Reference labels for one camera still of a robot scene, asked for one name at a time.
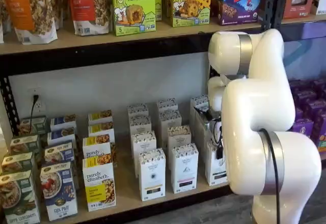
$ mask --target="robotic arm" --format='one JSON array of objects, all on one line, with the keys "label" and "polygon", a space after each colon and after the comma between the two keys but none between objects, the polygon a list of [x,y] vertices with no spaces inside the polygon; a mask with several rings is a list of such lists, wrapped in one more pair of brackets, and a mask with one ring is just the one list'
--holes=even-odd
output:
[{"label": "robotic arm", "polygon": [[247,74],[227,85],[208,82],[210,106],[221,110],[227,176],[236,194],[253,195],[259,224],[277,223],[272,142],[279,175],[280,220],[298,223],[318,184],[321,161],[313,142],[287,131],[295,108],[283,65],[284,43],[277,30],[247,35],[217,32],[209,43],[210,65],[223,75]]}]

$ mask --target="floor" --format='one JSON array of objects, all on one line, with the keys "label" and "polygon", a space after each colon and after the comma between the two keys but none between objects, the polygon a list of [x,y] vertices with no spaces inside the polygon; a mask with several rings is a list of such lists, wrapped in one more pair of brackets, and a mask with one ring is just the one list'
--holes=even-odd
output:
[{"label": "floor", "polygon": [[[250,224],[252,198],[229,195],[129,224]],[[326,224],[326,170],[306,204],[300,223]]]}]

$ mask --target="purple box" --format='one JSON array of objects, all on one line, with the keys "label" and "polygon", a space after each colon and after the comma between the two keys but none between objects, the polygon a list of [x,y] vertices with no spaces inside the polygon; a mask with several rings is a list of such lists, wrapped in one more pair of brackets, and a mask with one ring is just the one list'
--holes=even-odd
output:
[{"label": "purple box", "polygon": [[310,136],[313,125],[314,122],[309,118],[297,119],[289,131],[299,132],[306,136]]}]

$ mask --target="white box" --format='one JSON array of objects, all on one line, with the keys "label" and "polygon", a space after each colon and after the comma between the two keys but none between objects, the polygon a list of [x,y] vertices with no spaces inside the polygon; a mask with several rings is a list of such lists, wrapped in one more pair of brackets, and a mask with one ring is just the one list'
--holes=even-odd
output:
[{"label": "white box", "polygon": [[206,145],[205,176],[209,186],[227,182],[224,152],[223,158],[217,159],[216,151],[218,147],[214,144],[213,140],[208,140]]},{"label": "white box", "polygon": [[182,117],[178,110],[168,109],[159,113],[158,122],[159,146],[165,150],[168,145],[168,128],[173,126],[181,126]]},{"label": "white box", "polygon": [[77,131],[76,115],[67,115],[62,117],[56,117],[51,119],[50,129],[51,131],[57,131],[73,127]]},{"label": "white box", "polygon": [[156,137],[154,131],[142,132],[131,136],[132,156],[134,173],[136,178],[139,175],[139,154],[156,149]]},{"label": "white box", "polygon": [[96,125],[100,123],[112,122],[112,111],[104,110],[98,113],[88,114],[88,125]]},{"label": "white box", "polygon": [[195,144],[172,149],[171,183],[174,193],[196,189],[198,171],[198,150]]},{"label": "white box", "polygon": [[192,142],[192,134],[189,126],[176,126],[168,128],[168,161],[171,170],[172,148],[187,145]]},{"label": "white box", "polygon": [[116,189],[111,154],[83,159],[88,211],[116,206]]},{"label": "white box", "polygon": [[149,116],[148,107],[144,103],[137,103],[127,107],[128,118],[133,116]]},{"label": "white box", "polygon": [[77,149],[75,129],[73,127],[52,131],[47,134],[47,144],[55,146],[66,141],[72,141],[72,146]]},{"label": "white box", "polygon": [[139,155],[139,189],[142,201],[165,196],[166,159],[162,149],[154,149]]}]

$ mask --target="bobos apple pie box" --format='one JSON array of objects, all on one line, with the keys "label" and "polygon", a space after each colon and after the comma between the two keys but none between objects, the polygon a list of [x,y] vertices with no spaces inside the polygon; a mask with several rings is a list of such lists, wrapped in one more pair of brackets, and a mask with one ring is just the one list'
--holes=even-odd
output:
[{"label": "bobos apple pie box", "polygon": [[113,0],[117,36],[156,30],[155,0]]}]

